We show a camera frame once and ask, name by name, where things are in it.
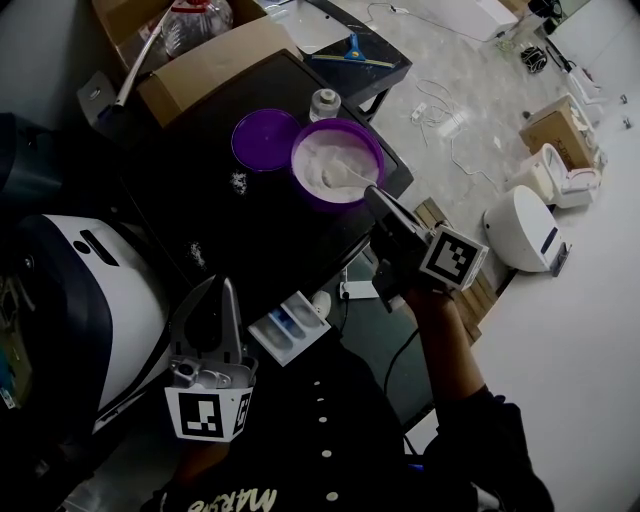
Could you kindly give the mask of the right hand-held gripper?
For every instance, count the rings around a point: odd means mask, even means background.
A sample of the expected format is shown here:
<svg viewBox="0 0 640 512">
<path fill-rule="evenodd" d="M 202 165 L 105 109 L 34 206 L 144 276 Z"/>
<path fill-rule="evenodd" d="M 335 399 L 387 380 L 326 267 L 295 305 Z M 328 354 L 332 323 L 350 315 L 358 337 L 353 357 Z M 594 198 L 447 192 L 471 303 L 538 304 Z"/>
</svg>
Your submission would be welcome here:
<svg viewBox="0 0 640 512">
<path fill-rule="evenodd" d="M 445 223 L 430 229 L 395 198 L 377 186 L 364 191 L 375 219 L 371 248 L 378 259 L 372 283 L 387 311 L 416 285 L 438 293 L 471 286 L 488 253 Z"/>
</svg>

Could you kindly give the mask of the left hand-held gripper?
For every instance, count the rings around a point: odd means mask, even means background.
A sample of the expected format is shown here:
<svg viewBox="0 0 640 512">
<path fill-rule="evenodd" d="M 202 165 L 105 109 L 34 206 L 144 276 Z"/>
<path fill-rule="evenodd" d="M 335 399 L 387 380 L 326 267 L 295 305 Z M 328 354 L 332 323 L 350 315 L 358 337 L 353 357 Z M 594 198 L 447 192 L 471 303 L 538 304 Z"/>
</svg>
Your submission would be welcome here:
<svg viewBox="0 0 640 512">
<path fill-rule="evenodd" d="M 243 356 L 243 328 L 237 293 L 222 274 L 207 278 L 183 300 L 171 318 L 176 355 Z M 193 441 L 232 441 L 243 432 L 258 363 L 240 364 L 174 356 L 165 396 L 175 434 Z"/>
</svg>

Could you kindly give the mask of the white plastic spoon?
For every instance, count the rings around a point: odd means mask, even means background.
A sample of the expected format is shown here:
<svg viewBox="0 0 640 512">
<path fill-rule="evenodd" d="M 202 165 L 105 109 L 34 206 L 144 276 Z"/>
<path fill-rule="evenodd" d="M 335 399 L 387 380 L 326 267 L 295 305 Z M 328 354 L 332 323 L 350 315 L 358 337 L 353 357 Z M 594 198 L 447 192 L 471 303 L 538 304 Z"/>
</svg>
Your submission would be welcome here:
<svg viewBox="0 0 640 512">
<path fill-rule="evenodd" d="M 321 172 L 321 180 L 331 189 L 376 187 L 376 182 L 361 176 L 339 160 L 331 160 L 325 164 Z"/>
</svg>

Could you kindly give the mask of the white detergent drawer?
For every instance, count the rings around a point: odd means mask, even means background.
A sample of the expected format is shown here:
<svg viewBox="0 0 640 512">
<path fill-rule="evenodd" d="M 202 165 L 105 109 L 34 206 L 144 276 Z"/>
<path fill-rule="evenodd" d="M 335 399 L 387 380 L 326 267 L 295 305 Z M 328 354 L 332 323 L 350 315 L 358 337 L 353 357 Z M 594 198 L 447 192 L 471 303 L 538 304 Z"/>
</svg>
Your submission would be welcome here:
<svg viewBox="0 0 640 512">
<path fill-rule="evenodd" d="M 285 367 L 330 330 L 328 322 L 300 292 L 248 327 L 249 333 Z"/>
</svg>

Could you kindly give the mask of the person's right forearm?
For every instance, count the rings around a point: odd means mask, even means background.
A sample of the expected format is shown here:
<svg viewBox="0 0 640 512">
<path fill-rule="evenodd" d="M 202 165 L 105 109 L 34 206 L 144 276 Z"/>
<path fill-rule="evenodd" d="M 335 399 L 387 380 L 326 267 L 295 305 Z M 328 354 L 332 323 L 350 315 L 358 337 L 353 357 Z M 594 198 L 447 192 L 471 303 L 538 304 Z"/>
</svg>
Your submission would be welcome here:
<svg viewBox="0 0 640 512">
<path fill-rule="evenodd" d="M 446 294 L 411 289 L 405 294 L 418 326 L 434 402 L 464 400 L 485 381 L 454 301 Z"/>
</svg>

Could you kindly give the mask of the person's left forearm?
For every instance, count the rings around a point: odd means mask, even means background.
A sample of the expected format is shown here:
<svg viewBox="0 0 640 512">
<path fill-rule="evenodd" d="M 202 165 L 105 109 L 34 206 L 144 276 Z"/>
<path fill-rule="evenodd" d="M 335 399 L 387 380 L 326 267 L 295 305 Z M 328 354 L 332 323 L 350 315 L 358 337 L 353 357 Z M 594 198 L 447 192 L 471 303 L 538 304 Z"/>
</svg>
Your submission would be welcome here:
<svg viewBox="0 0 640 512">
<path fill-rule="evenodd" d="M 171 484 L 182 490 L 196 489 L 207 474 L 227 458 L 229 452 L 229 443 L 187 441 Z"/>
</svg>

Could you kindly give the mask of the purple plastic bucket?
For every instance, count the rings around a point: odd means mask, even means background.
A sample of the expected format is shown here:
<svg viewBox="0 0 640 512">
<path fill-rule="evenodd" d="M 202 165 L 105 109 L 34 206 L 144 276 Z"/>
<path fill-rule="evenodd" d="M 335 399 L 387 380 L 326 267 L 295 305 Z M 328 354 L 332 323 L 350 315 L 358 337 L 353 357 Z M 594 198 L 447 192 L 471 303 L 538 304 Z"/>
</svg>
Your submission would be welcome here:
<svg viewBox="0 0 640 512">
<path fill-rule="evenodd" d="M 349 203 L 349 204 L 332 204 L 332 203 L 327 203 L 325 201 L 322 201 L 320 199 L 315 198 L 314 196 L 312 196 L 309 192 L 305 191 L 302 187 L 302 185 L 298 182 L 298 180 L 296 179 L 296 177 L 293 174 L 292 171 L 292 157 L 293 157 L 293 152 L 295 150 L 295 148 L 297 147 L 297 145 L 302 141 L 302 139 L 309 135 L 312 132 L 318 131 L 318 130 L 341 130 L 347 133 L 351 133 L 354 134 L 356 136 L 359 136 L 365 143 L 366 145 L 369 147 L 370 150 L 372 150 L 374 152 L 374 154 L 376 155 L 377 158 L 377 162 L 378 165 L 380 167 L 380 176 L 378 178 L 378 181 L 376 182 L 376 186 L 379 186 L 382 181 L 384 180 L 384 176 L 385 176 L 385 168 L 384 168 L 384 157 L 382 154 L 382 149 L 380 144 L 378 143 L 377 139 L 375 137 L 373 137 L 373 135 L 371 135 L 371 133 L 364 128 L 362 125 L 354 122 L 354 121 L 350 121 L 350 120 L 346 120 L 346 119 L 326 119 L 326 120 L 321 120 L 315 123 L 312 123 L 310 125 L 308 125 L 306 128 L 304 128 L 299 136 L 296 138 L 294 144 L 293 144 L 293 148 L 291 151 L 291 173 L 293 175 L 293 180 L 294 183 L 296 184 L 296 186 L 298 187 L 298 189 L 300 190 L 302 196 L 311 204 L 313 205 L 314 208 L 318 209 L 318 210 L 323 210 L 323 211 L 342 211 L 345 209 L 349 209 L 351 207 L 356 206 L 357 204 L 361 203 L 362 200 L 364 199 L 364 196 L 361 200 L 356 201 L 355 203 Z"/>
</svg>

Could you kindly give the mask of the long white power strip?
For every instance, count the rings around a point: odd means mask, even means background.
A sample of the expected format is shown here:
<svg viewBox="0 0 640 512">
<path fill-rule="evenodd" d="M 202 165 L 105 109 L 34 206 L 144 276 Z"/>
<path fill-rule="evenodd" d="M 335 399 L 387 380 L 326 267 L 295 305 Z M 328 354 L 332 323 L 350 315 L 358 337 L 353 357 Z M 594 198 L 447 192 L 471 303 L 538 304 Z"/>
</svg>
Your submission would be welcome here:
<svg viewBox="0 0 640 512">
<path fill-rule="evenodd" d="M 339 296 L 349 300 L 377 299 L 379 294 L 371 281 L 342 281 Z"/>
</svg>

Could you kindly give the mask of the white and dark appliance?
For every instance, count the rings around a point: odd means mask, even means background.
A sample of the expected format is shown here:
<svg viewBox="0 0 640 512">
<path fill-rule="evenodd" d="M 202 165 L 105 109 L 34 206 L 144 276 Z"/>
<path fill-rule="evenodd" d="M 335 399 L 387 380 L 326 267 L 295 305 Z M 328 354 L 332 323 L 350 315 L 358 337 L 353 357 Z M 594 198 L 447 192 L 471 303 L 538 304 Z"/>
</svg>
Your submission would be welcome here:
<svg viewBox="0 0 640 512">
<path fill-rule="evenodd" d="M 96 433 L 165 369 L 169 300 L 132 235 L 92 218 L 32 215 L 11 233 L 28 405 L 63 438 Z"/>
</svg>

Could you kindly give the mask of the black washing machine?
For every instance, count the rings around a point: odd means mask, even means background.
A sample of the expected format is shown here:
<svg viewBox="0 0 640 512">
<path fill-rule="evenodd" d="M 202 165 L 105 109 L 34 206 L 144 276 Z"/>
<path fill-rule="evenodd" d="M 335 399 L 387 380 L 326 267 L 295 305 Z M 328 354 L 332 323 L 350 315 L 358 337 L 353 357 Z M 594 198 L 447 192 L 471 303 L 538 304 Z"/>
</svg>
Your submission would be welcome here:
<svg viewBox="0 0 640 512">
<path fill-rule="evenodd" d="M 235 126 L 261 108 L 307 118 L 322 78 L 282 50 L 233 77 L 173 120 L 140 150 L 121 180 L 143 225 L 172 263 L 167 273 L 181 293 L 214 274 L 236 288 L 243 320 L 252 323 L 295 292 L 312 294 L 367 241 L 374 220 L 357 205 L 313 207 L 289 168 L 247 171 L 237 195 L 232 172 L 243 172 L 231 148 Z M 188 248 L 198 242 L 207 268 Z"/>
</svg>

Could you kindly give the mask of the white power adapter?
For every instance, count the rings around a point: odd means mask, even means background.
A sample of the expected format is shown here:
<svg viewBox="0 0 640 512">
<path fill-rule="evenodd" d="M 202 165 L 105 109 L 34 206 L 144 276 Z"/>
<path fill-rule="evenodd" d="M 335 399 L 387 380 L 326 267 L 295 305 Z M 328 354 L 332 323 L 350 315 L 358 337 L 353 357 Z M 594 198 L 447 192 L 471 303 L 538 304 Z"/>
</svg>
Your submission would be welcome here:
<svg viewBox="0 0 640 512">
<path fill-rule="evenodd" d="M 450 114 L 450 118 L 444 121 L 438 128 L 438 133 L 442 137 L 449 137 L 463 130 L 466 124 L 465 116 L 462 112 L 454 112 Z"/>
</svg>

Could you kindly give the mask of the small clear bottle grey cap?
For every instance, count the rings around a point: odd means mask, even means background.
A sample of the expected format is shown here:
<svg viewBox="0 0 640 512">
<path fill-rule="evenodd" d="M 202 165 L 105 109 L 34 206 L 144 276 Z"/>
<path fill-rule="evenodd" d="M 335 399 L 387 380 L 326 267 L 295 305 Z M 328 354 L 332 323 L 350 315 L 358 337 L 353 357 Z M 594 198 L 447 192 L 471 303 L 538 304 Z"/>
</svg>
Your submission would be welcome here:
<svg viewBox="0 0 640 512">
<path fill-rule="evenodd" d="M 311 122 L 334 119 L 340 107 L 341 98 L 337 92 L 328 88 L 319 89 L 311 97 L 309 119 Z"/>
</svg>

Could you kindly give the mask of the white rounded toilet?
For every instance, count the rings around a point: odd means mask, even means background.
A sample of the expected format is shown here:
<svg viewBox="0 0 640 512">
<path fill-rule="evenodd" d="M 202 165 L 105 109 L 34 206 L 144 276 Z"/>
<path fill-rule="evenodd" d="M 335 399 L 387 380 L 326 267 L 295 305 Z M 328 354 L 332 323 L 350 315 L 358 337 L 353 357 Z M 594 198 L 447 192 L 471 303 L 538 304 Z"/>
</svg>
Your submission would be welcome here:
<svg viewBox="0 0 640 512">
<path fill-rule="evenodd" d="M 508 267 L 557 277 L 572 245 L 541 198 L 518 185 L 487 209 L 483 225 L 491 249 Z"/>
</svg>

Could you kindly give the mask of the black side table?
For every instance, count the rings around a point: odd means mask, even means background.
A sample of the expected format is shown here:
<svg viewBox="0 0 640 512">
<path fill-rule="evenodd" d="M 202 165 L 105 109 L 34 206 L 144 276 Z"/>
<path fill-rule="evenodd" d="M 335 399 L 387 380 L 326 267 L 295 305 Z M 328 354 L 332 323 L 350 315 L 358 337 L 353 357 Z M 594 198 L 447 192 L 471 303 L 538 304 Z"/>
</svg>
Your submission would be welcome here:
<svg viewBox="0 0 640 512">
<path fill-rule="evenodd" d="M 280 5 L 290 0 L 262 1 L 264 2 L 263 9 L 269 15 L 267 12 L 269 7 Z M 312 54 L 305 54 L 298 48 L 302 54 L 303 62 L 336 90 L 343 99 L 354 106 L 361 106 L 371 102 L 372 106 L 365 113 L 370 116 L 374 115 L 391 88 L 405 78 L 412 66 L 412 62 L 400 50 L 379 35 L 374 28 L 349 14 L 333 0 L 304 1 L 318 7 L 349 28 L 352 33 L 356 33 L 360 49 L 366 58 L 395 64 L 394 69 L 383 69 L 352 63 L 314 61 L 311 59 Z M 349 39 L 345 39 L 316 53 L 343 56 L 347 53 L 349 47 Z"/>
</svg>

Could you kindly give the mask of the purple round lid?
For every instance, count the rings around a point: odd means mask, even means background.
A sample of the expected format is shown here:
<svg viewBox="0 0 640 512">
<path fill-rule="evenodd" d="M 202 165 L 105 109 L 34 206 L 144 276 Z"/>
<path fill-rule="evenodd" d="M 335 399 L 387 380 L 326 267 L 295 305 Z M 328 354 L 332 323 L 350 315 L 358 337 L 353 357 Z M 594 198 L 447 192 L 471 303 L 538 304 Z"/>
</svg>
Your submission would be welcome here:
<svg viewBox="0 0 640 512">
<path fill-rule="evenodd" d="M 240 164 L 255 172 L 275 171 L 290 163 L 298 121 L 280 109 L 259 109 L 241 119 L 231 136 L 231 148 Z"/>
</svg>

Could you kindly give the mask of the blue squeegee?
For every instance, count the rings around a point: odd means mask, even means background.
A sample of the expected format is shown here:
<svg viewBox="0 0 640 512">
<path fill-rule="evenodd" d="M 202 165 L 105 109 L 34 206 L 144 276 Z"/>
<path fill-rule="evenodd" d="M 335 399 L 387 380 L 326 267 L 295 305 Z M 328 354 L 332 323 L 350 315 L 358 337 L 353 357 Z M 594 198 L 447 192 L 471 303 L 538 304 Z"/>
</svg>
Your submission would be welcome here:
<svg viewBox="0 0 640 512">
<path fill-rule="evenodd" d="M 311 59 L 314 61 L 325 62 L 340 62 L 340 63 L 352 63 L 356 65 L 367 65 L 383 69 L 394 69 L 395 64 L 380 60 L 368 59 L 362 53 L 359 46 L 359 39 L 356 33 L 351 33 L 349 36 L 349 50 L 343 56 L 340 55 L 327 55 L 327 54 L 312 54 Z"/>
</svg>

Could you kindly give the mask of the person's black shirt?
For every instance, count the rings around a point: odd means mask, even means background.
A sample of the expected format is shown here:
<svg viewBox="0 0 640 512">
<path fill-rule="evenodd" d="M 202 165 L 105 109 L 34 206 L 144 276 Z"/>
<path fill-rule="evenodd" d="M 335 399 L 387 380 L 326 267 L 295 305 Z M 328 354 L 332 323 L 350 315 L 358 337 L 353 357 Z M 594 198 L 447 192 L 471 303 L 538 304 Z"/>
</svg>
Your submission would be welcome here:
<svg viewBox="0 0 640 512">
<path fill-rule="evenodd" d="M 418 457 L 369 366 L 339 341 L 265 374 L 229 453 L 141 512 L 554 512 L 519 408 L 481 388 L 437 409 Z"/>
</svg>

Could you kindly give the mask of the white toilet open lid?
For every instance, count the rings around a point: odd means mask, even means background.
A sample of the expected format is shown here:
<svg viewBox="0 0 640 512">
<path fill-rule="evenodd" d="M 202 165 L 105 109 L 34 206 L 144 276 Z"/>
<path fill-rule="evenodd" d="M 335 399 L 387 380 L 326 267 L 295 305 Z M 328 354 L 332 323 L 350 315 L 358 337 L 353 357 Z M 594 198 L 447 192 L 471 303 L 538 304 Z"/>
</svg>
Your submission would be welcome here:
<svg viewBox="0 0 640 512">
<path fill-rule="evenodd" d="M 526 186 L 546 205 L 571 209 L 594 203 L 601 179 L 601 173 L 594 168 L 569 170 L 556 148 L 545 143 L 520 164 L 519 171 L 506 181 L 505 190 Z"/>
</svg>

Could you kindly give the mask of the cardboard box black print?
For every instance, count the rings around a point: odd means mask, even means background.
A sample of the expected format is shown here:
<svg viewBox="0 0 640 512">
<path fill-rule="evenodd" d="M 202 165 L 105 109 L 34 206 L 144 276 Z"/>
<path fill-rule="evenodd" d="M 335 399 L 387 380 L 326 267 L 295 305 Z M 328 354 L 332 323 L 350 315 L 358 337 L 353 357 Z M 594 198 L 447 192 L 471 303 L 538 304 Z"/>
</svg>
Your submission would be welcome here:
<svg viewBox="0 0 640 512">
<path fill-rule="evenodd" d="M 553 146 L 569 170 L 594 165 L 594 128 L 570 93 L 532 114 L 519 135 L 532 154 L 544 144 Z"/>
</svg>

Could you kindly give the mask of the exposed circuit board panel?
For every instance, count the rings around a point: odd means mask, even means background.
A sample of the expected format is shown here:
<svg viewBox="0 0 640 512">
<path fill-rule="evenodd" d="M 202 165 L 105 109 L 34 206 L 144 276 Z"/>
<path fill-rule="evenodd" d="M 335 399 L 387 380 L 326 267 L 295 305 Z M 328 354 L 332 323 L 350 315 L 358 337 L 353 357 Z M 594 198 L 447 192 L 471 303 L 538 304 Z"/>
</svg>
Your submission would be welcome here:
<svg viewBox="0 0 640 512">
<path fill-rule="evenodd" d="M 13 281 L 0 276 L 0 396 L 6 406 L 23 407 L 31 393 L 33 369 L 19 323 L 19 298 Z"/>
</svg>

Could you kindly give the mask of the white basin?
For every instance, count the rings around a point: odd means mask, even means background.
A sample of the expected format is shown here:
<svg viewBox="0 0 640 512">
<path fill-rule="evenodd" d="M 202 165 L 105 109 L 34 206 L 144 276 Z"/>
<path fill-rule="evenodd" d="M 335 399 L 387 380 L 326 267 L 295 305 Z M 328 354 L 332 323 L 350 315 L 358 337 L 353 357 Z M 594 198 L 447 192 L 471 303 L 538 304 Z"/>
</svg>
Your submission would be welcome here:
<svg viewBox="0 0 640 512">
<path fill-rule="evenodd" d="M 352 31 L 304 0 L 271 6 L 271 19 L 282 25 L 296 46 L 305 54 L 314 54 L 330 45 L 349 39 Z"/>
</svg>

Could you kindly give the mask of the white bathtub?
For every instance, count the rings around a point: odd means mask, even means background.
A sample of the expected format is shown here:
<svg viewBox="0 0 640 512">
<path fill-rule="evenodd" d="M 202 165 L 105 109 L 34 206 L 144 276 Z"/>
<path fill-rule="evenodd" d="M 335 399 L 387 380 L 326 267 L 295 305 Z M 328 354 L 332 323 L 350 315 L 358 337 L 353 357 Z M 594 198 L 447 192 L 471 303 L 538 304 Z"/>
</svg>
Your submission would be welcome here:
<svg viewBox="0 0 640 512">
<path fill-rule="evenodd" d="M 478 42 L 495 38 L 518 21 L 500 0 L 450 0 L 447 9 L 448 24 Z"/>
</svg>

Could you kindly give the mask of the large open cardboard box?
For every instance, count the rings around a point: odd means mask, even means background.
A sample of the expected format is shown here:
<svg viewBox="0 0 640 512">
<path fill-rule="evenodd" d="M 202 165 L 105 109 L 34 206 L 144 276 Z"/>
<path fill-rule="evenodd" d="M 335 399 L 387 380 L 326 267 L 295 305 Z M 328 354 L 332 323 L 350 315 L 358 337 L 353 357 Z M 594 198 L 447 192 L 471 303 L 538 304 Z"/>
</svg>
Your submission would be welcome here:
<svg viewBox="0 0 640 512">
<path fill-rule="evenodd" d="M 91 0 L 94 11 L 125 71 L 129 73 L 154 27 L 174 0 Z M 227 0 L 234 20 L 230 31 L 175 58 L 162 35 L 142 65 L 136 92 L 162 126 L 168 125 L 218 86 L 280 51 L 302 54 L 286 29 L 254 0 Z"/>
</svg>

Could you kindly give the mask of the rounded metal tank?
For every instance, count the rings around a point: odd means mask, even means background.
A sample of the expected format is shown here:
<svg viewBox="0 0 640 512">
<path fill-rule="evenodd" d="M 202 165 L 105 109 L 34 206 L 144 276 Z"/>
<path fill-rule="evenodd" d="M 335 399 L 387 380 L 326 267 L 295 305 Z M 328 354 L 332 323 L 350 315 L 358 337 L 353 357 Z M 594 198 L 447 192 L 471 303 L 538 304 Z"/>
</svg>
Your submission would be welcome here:
<svg viewBox="0 0 640 512">
<path fill-rule="evenodd" d="M 64 173 L 55 133 L 10 112 L 0 112 L 0 211 L 52 201 Z"/>
</svg>

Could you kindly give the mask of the small pale dispenser box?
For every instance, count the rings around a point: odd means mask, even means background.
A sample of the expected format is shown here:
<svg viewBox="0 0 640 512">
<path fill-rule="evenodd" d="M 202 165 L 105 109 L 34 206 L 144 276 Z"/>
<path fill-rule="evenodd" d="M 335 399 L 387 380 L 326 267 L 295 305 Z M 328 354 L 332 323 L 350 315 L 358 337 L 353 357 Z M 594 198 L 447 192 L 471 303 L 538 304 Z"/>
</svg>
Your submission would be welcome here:
<svg viewBox="0 0 640 512">
<path fill-rule="evenodd" d="M 95 72 L 77 91 L 77 99 L 90 127 L 116 141 L 122 131 L 123 118 L 115 108 L 116 93 L 107 75 Z"/>
</svg>

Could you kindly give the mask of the metal pipe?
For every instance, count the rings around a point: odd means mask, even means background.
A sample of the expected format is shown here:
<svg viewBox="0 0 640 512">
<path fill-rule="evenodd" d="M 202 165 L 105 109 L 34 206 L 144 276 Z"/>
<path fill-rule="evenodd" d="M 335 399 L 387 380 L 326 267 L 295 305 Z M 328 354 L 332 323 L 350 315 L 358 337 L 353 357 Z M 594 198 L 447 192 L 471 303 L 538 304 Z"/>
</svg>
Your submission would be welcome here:
<svg viewBox="0 0 640 512">
<path fill-rule="evenodd" d="M 142 67 L 142 65 L 144 64 L 144 62 L 147 59 L 147 56 L 152 48 L 152 46 L 154 45 L 156 39 L 159 37 L 159 35 L 162 32 L 162 25 L 164 23 L 164 20 L 166 19 L 166 17 L 169 15 L 171 8 L 168 8 L 164 14 L 162 15 L 162 17 L 160 18 L 160 20 L 158 21 L 158 23 L 156 24 L 156 26 L 154 27 L 153 31 L 151 32 L 151 34 L 149 35 L 149 38 L 146 40 L 144 46 L 142 47 L 140 53 L 138 54 L 134 64 L 131 66 L 130 71 L 126 77 L 126 79 L 124 80 L 122 87 L 119 90 L 119 93 L 116 97 L 116 101 L 113 105 L 114 108 L 116 109 L 121 109 L 125 106 L 127 99 L 133 89 L 133 86 L 135 84 L 136 78 L 139 74 L 139 71 Z"/>
</svg>

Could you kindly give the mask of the clear jug red cap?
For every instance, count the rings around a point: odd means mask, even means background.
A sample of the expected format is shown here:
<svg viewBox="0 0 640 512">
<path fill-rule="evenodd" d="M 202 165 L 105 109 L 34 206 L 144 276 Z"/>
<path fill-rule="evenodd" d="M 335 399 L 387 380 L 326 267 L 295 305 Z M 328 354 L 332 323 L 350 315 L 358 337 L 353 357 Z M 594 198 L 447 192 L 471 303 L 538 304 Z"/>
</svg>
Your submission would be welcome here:
<svg viewBox="0 0 640 512">
<path fill-rule="evenodd" d="M 175 59 L 230 31 L 233 20 L 227 0 L 174 0 L 161 21 L 168 57 Z"/>
</svg>

